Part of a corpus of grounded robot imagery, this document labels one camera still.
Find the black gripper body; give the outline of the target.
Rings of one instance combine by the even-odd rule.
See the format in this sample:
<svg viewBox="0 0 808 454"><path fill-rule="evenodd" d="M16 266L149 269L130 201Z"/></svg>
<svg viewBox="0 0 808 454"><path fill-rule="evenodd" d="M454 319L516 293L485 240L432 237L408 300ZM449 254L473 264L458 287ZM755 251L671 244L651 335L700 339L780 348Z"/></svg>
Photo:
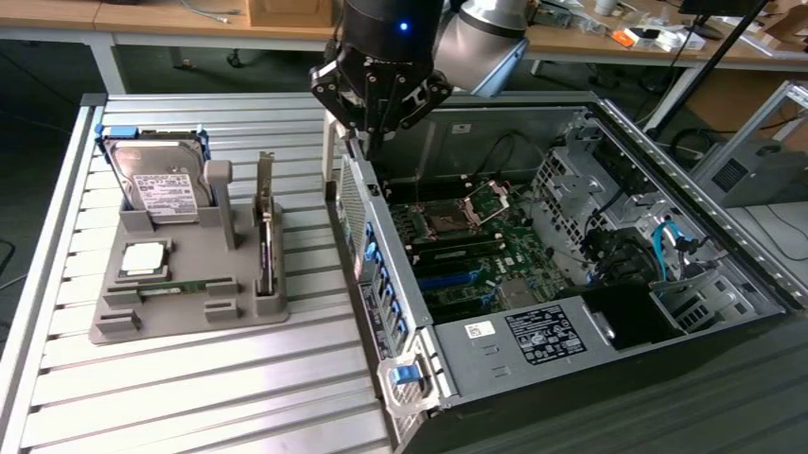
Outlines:
<svg viewBox="0 0 808 454"><path fill-rule="evenodd" d="M365 101L408 95L434 70L441 1L348 1L340 75Z"/></svg>

